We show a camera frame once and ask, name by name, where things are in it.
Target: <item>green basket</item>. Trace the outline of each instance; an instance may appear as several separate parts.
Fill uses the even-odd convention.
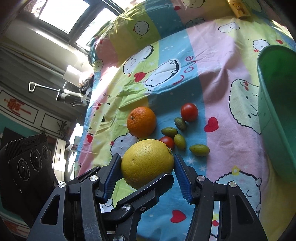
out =
[[[258,117],[276,172],[296,183],[296,53],[270,45],[259,53]]]

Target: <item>camera lens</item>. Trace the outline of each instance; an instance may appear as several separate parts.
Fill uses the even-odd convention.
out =
[[[17,169],[18,169],[20,177],[24,181],[28,181],[29,177],[30,177],[30,171],[29,171],[29,166],[24,159],[19,160],[19,162],[17,164]]]
[[[42,153],[43,153],[44,158],[45,158],[45,159],[48,159],[49,154],[48,154],[48,149],[46,148],[46,146],[44,146],[44,147],[42,148]]]
[[[36,171],[40,171],[42,162],[40,154],[36,149],[31,152],[31,163]]]

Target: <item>red heart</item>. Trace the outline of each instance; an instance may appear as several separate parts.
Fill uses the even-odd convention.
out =
[[[86,136],[86,138],[87,138],[87,142],[88,143],[91,143],[92,142],[92,139],[94,138],[92,135],[90,135],[90,134],[88,134],[87,136]]]
[[[173,217],[170,219],[172,223],[179,223],[186,219],[186,216],[184,213],[182,213],[179,210],[173,210]]]
[[[135,73],[135,75],[134,75],[134,77],[135,77],[135,82],[138,83],[138,82],[141,81],[145,76],[146,76],[146,73],[144,73],[144,72]]]
[[[212,221],[212,225],[215,226],[215,227],[217,227],[217,226],[219,225],[219,223],[218,223],[217,220],[215,219],[215,220]]]
[[[208,120],[208,124],[205,126],[204,130],[205,132],[213,132],[215,130],[218,130],[219,125],[218,125],[218,121],[215,117],[211,117]]]

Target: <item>bed sheet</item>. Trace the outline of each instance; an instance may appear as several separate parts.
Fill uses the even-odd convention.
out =
[[[226,1],[145,1],[119,16],[99,34],[89,59],[95,71],[91,102],[76,175],[107,165],[140,141],[126,127],[131,110],[148,106],[157,117],[149,137],[174,126],[185,103],[194,103],[198,120],[182,132],[187,146],[205,144],[207,157],[174,150],[211,181],[238,183],[256,211],[269,240],[276,240],[296,211],[296,188],[275,174],[265,153],[258,116],[257,56],[267,45],[295,50],[285,28],[270,21],[256,0],[240,20]],[[132,193],[122,179],[113,205]],[[194,206],[183,199],[175,181],[159,203],[142,214],[138,239],[186,237]],[[215,202],[210,240],[216,240],[219,203]]]

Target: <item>red tomato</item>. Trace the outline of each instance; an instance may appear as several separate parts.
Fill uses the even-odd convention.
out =
[[[198,109],[192,103],[187,103],[181,107],[181,117],[184,121],[195,121],[198,116]]]
[[[170,137],[162,137],[159,139],[161,142],[167,145],[168,148],[174,149],[175,143],[174,140]]]

